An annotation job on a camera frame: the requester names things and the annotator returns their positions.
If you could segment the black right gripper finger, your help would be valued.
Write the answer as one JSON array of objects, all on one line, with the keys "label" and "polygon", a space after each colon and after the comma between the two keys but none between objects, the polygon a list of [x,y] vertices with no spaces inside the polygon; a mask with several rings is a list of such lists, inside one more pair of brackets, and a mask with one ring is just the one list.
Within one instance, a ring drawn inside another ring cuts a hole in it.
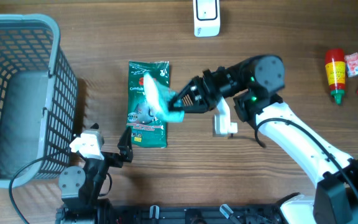
[{"label": "black right gripper finger", "polygon": [[169,111],[206,113],[211,110],[211,98],[202,95],[175,95],[168,102]]},{"label": "black right gripper finger", "polygon": [[190,82],[177,94],[176,103],[203,103],[204,90],[203,79],[194,77]]}]

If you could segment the green 3M gloves packet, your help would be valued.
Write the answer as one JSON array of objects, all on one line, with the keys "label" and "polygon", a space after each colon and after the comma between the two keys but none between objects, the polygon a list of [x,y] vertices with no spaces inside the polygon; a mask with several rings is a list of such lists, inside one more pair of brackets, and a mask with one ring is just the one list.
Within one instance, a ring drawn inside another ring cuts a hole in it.
[{"label": "green 3M gloves packet", "polygon": [[129,62],[128,107],[126,125],[132,129],[132,143],[140,147],[166,147],[166,122],[155,116],[147,103],[144,91],[144,75],[168,87],[170,65],[168,61]]}]

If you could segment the white teal wet wipes pack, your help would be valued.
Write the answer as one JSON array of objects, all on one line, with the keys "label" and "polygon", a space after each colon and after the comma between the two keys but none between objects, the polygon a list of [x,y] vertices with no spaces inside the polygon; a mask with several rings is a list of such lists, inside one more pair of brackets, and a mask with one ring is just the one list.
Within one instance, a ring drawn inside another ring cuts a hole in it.
[{"label": "white teal wet wipes pack", "polygon": [[184,111],[169,111],[168,104],[176,95],[158,81],[155,81],[149,73],[144,75],[144,93],[149,106],[154,110],[154,116],[168,123],[181,123],[185,117]]}]

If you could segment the red sauce bottle green cap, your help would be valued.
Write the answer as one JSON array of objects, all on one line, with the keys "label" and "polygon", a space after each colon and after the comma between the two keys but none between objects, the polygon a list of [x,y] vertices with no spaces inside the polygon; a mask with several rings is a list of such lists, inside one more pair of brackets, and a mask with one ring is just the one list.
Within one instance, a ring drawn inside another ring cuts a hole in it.
[{"label": "red sauce bottle green cap", "polygon": [[346,63],[343,49],[330,49],[325,55],[325,70],[330,94],[335,103],[340,105],[345,95]]}]

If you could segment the orange Kleenex tissue pack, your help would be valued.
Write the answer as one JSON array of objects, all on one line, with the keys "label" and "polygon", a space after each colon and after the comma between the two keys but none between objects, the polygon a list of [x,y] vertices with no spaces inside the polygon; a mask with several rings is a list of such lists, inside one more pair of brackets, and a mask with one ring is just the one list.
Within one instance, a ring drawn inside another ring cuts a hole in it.
[{"label": "orange Kleenex tissue pack", "polygon": [[349,78],[358,76],[358,52],[345,55],[346,72]]}]

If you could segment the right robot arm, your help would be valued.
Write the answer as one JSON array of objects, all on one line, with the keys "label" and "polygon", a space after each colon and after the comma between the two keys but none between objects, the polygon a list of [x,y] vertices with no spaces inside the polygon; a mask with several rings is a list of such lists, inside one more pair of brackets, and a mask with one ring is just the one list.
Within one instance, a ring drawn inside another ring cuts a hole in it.
[{"label": "right robot arm", "polygon": [[298,118],[279,96],[285,69],[276,55],[258,55],[231,67],[205,70],[168,104],[171,111],[218,110],[216,134],[232,132],[227,98],[256,136],[278,144],[307,174],[316,192],[293,194],[279,204],[286,223],[358,223],[358,159],[340,151]]}]

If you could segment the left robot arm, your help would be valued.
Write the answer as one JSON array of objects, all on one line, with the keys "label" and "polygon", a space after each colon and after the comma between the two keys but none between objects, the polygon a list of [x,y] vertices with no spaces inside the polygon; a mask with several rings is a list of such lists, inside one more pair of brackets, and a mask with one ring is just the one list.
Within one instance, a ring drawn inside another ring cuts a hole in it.
[{"label": "left robot arm", "polygon": [[101,150],[104,138],[94,124],[70,143],[70,151],[84,161],[83,167],[70,166],[59,176],[58,186],[62,191],[64,205],[73,211],[89,210],[96,206],[102,196],[101,188],[111,167],[121,168],[123,163],[133,160],[132,129],[127,127],[119,139],[118,153]]}]

